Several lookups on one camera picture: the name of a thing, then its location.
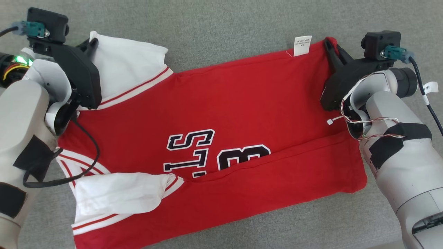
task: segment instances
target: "clothing tag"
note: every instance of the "clothing tag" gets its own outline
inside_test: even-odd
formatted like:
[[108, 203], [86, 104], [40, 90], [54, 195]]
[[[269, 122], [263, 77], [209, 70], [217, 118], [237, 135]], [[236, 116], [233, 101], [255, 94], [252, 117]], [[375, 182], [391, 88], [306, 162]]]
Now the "clothing tag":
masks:
[[431, 82], [424, 84], [423, 89], [424, 89], [425, 94], [438, 93], [439, 92], [439, 85], [437, 82], [431, 81]]
[[309, 53], [311, 35], [296, 37], [294, 40], [294, 57]]

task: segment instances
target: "gray couch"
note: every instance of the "gray couch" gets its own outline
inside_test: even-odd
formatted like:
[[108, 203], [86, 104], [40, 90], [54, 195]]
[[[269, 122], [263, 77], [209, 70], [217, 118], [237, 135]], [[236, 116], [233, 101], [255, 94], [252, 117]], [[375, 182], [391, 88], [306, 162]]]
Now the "gray couch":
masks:
[[[176, 72], [285, 50], [293, 46], [294, 37], [302, 35], [313, 35], [313, 42], [333, 36], [359, 58], [366, 32], [389, 29], [400, 31], [402, 46], [416, 53], [423, 80], [442, 82], [443, 2], [401, 2], [2, 0], [0, 27], [25, 19], [30, 6], [48, 9], [69, 17], [68, 44], [82, 42], [91, 30], [151, 42], [169, 49], [166, 63]], [[7, 35], [0, 38], [0, 51], [16, 53], [26, 44], [24, 37]], [[430, 100], [443, 120], [441, 94], [433, 94]], [[420, 96], [406, 102], [429, 126], [442, 153], [443, 137]], [[368, 185], [358, 193], [275, 210], [149, 248], [363, 249], [399, 240], [398, 221], [367, 173]], [[59, 177], [61, 170], [51, 165], [47, 179]], [[22, 228], [20, 248], [73, 248], [74, 207], [68, 186], [44, 189]]]

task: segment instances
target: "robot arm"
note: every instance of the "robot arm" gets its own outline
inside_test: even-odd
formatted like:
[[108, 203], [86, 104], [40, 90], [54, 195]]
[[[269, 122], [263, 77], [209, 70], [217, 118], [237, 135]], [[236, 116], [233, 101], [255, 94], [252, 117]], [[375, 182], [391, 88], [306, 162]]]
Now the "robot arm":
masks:
[[[374, 93], [368, 98], [368, 94], [361, 91], [363, 88], [367, 93]], [[367, 99], [366, 120], [380, 117], [398, 120], [398, 123], [393, 120], [370, 123], [364, 133], [368, 139], [360, 140], [360, 150], [377, 186], [398, 217], [405, 247], [440, 247], [443, 243], [443, 226], [440, 226], [443, 222], [443, 159], [432, 146], [430, 130], [395, 92], [377, 89], [377, 85], [363, 81], [354, 93], [351, 96], [356, 102]], [[398, 134], [404, 138], [374, 136], [377, 134]]]
[[30, 80], [14, 83], [0, 97], [0, 246], [6, 249], [17, 247], [19, 230], [39, 193], [23, 185], [25, 171], [37, 163], [29, 181], [41, 181], [57, 146], [44, 123], [48, 106], [48, 92]]
[[386, 69], [393, 66], [387, 53], [398, 52], [395, 57], [405, 63], [413, 56], [392, 43], [400, 45], [398, 32], [368, 33], [362, 41], [366, 58], [341, 57], [343, 64], [326, 82], [321, 103], [325, 110], [339, 109], [351, 136], [359, 140], [377, 186], [400, 222], [405, 247], [440, 248], [443, 159], [432, 146], [429, 128], [401, 100], [416, 92], [419, 74]]

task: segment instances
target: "red jersey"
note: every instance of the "red jersey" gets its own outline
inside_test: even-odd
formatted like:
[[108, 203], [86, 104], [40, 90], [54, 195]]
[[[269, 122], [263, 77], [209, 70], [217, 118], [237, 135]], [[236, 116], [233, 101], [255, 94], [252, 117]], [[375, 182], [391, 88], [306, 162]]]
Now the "red jersey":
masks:
[[[326, 123], [339, 113], [325, 112], [319, 102], [331, 75], [323, 42], [311, 45], [308, 54], [291, 54], [181, 73], [161, 61], [157, 74], [105, 96], [97, 110], [80, 111], [78, 122], [101, 150], [92, 173], [177, 177], [151, 212], [77, 214], [77, 248], [140, 248], [362, 189], [366, 174], [358, 142], [343, 120]], [[67, 176], [87, 168], [96, 154], [73, 124], [59, 144], [65, 151], [58, 161]]]

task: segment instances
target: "wire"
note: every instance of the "wire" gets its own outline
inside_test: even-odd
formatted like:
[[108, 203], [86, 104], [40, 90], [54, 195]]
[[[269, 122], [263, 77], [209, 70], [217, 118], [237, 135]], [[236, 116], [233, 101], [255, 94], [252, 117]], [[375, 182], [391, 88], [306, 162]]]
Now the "wire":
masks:
[[9, 32], [16, 31], [18, 29], [19, 29], [19, 27], [14, 26], [14, 27], [7, 28], [7, 29], [5, 29], [3, 31], [0, 31], [0, 37], [2, 37], [3, 35], [5, 35], [5, 34], [7, 34]]
[[440, 121], [439, 121], [439, 119], [437, 118], [437, 115], [435, 114], [434, 110], [432, 109], [431, 104], [429, 103], [429, 101], [426, 101], [426, 100], [427, 100], [427, 97], [426, 97], [426, 93], [425, 93], [424, 88], [423, 88], [423, 82], [421, 81], [420, 71], [418, 70], [417, 63], [415, 62], [414, 58], [412, 58], [412, 57], [409, 57], [409, 61], [410, 61], [410, 62], [412, 63], [412, 65], [414, 66], [414, 70], [415, 70], [416, 75], [417, 75], [418, 87], [420, 88], [421, 95], [424, 96], [424, 99], [425, 99], [425, 102], [426, 102], [427, 109], [429, 110], [429, 112], [431, 113], [432, 117], [434, 118], [435, 123], [437, 124], [437, 127], [439, 128], [440, 133], [441, 133], [442, 136], [443, 136], [443, 128], [442, 128], [442, 125], [440, 124]]
[[[27, 182], [27, 179], [28, 179], [28, 177], [29, 177], [29, 175], [30, 175], [30, 173], [31, 173], [31, 170], [34, 169], [35, 167], [38, 167], [38, 165], [34, 165], [34, 166], [32, 166], [31, 168], [29, 168], [29, 169], [25, 172], [25, 175], [24, 175], [24, 177], [23, 177], [23, 185], [24, 185], [25, 187], [28, 187], [28, 188], [54, 187], [54, 186], [62, 185], [62, 184], [65, 184], [65, 183], [70, 183], [70, 182], [75, 181], [75, 180], [81, 178], [82, 176], [88, 174], [89, 171], [91, 171], [91, 170], [94, 168], [95, 164], [96, 164], [97, 161], [98, 161], [98, 158], [100, 157], [100, 148], [98, 147], [98, 144], [97, 144], [97, 142], [95, 141], [95, 139], [92, 137], [92, 135], [91, 135], [88, 131], [86, 131], [86, 129], [85, 129], [83, 126], [81, 126], [81, 125], [77, 122], [77, 118], [76, 118], [76, 116], [74, 116], [74, 117], [71, 119], [71, 121], [72, 121], [76, 126], [78, 126], [78, 127], [80, 128], [80, 130], [82, 130], [82, 131], [83, 131], [83, 132], [89, 137], [89, 139], [91, 139], [92, 143], [94, 144], [95, 149], [97, 150], [97, 155], [95, 156], [94, 161], [91, 163], [91, 165], [90, 165], [85, 171], [83, 171], [82, 173], [80, 173], [80, 174], [78, 174], [78, 175], [75, 175], [75, 176], [72, 176], [72, 177], [68, 177], [68, 178], [58, 179], [58, 180], [52, 180], [52, 181], [48, 181], [48, 182], [42, 182], [42, 183], [36, 183], [36, 182], [28, 183], [28, 182]], [[62, 152], [61, 150], [62, 150], [62, 149], [58, 150], [58, 151], [55, 153], [54, 157], [58, 156], [58, 154], [60, 154], [60, 153]]]
[[352, 123], [352, 124], [363, 124], [363, 123], [373, 123], [373, 122], [380, 122], [380, 121], [384, 121], [384, 120], [392, 120], [394, 121], [396, 124], [399, 123], [397, 118], [394, 117], [378, 117], [376, 119], [369, 119], [369, 120], [351, 120], [349, 119], [348, 116], [345, 115], [343, 106], [345, 105], [345, 100], [342, 100], [342, 104], [340, 106], [340, 113], [343, 116], [343, 118], [345, 118], [346, 122], [348, 123]]
[[403, 136], [403, 135], [397, 135], [397, 134], [389, 133], [389, 134], [376, 134], [376, 135], [372, 135], [372, 136], [363, 136], [362, 135], [357, 140], [358, 141], [362, 141], [362, 140], [366, 140], [366, 139], [373, 138], [373, 137], [384, 137], [384, 136], [392, 136], [392, 137], [395, 137], [395, 138], [404, 138], [404, 137], [406, 137], [406, 136]]
[[5, 73], [3, 74], [3, 80], [6, 80], [6, 78], [8, 77], [8, 74], [11, 71], [13, 71], [15, 69], [18, 69], [18, 68], [29, 69], [29, 66], [26, 66], [26, 65], [23, 65], [23, 64], [20, 64], [20, 63], [12, 64], [11, 66], [9, 66], [6, 69]]

